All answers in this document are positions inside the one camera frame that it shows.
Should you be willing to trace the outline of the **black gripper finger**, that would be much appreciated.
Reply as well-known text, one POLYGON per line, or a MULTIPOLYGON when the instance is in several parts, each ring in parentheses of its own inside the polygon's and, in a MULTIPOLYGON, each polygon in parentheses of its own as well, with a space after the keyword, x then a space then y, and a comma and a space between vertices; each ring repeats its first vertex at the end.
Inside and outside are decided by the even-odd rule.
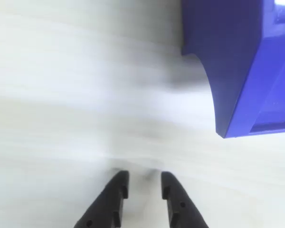
POLYGON ((129 171, 117 172, 75 224, 76 228, 120 228, 123 200, 128 198, 129 171))
POLYGON ((178 179, 168 171, 161 173, 161 195, 167 201, 171 228, 207 228, 204 218, 178 179))

